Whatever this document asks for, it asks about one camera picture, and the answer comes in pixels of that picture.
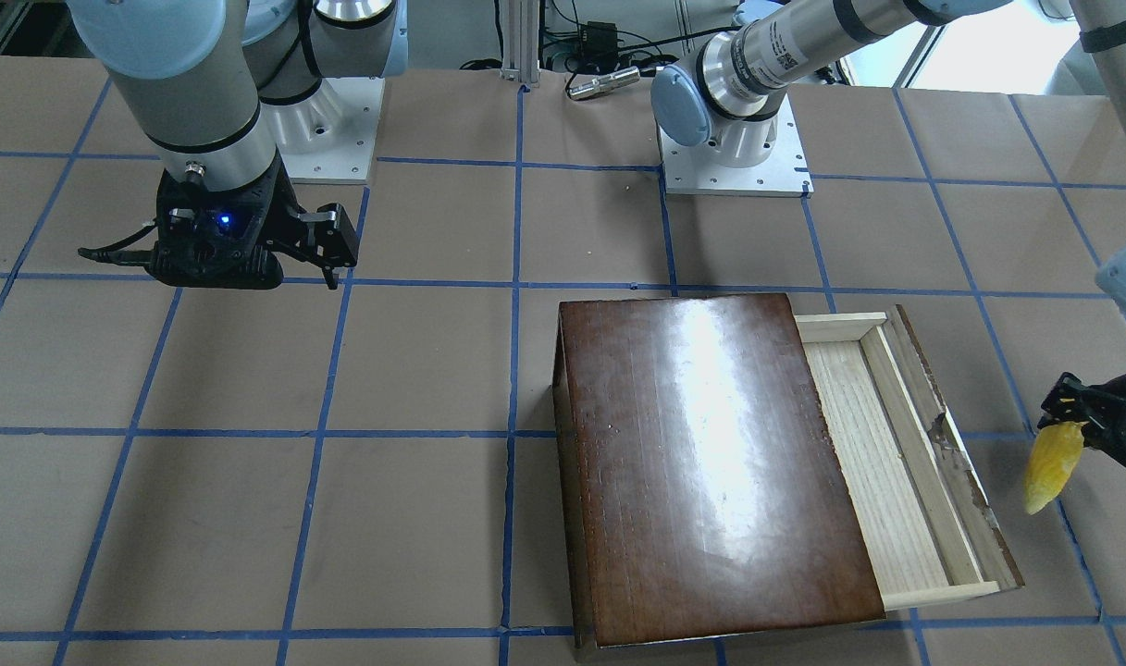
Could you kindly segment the black idle gripper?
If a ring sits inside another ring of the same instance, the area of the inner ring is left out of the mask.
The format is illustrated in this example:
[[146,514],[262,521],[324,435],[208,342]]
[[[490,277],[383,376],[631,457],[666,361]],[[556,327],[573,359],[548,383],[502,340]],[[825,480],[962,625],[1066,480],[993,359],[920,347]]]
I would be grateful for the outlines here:
[[157,265],[278,265],[278,255],[321,270],[338,290],[337,270],[358,265],[359,236],[341,203],[300,206],[275,151],[245,184],[220,190],[217,171],[162,174],[155,197]]

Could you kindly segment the black gripper near drawer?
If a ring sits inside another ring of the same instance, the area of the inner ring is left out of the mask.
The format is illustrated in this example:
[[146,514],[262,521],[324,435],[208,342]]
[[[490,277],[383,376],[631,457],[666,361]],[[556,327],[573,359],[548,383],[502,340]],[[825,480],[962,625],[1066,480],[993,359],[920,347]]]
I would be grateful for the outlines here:
[[1058,423],[1079,423],[1087,447],[1103,451],[1126,468],[1126,374],[1103,384],[1061,374],[1042,401],[1039,426]]

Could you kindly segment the silver robot arm near drawer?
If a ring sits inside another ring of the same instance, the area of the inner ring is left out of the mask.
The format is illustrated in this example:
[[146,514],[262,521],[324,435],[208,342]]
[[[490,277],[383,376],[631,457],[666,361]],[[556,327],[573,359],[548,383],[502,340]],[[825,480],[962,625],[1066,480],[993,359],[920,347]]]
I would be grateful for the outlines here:
[[[701,176],[745,174],[786,149],[777,121],[790,85],[857,56],[872,64],[883,41],[918,30],[900,51],[894,87],[914,81],[951,23],[993,14],[998,1],[744,1],[727,29],[660,68],[650,88],[660,134],[692,151]],[[1090,63],[1126,137],[1126,1],[1055,1],[1079,29],[1071,53]],[[1126,375],[1084,385],[1063,374],[1042,403],[1042,430],[1080,418],[1084,446],[1126,468]]]

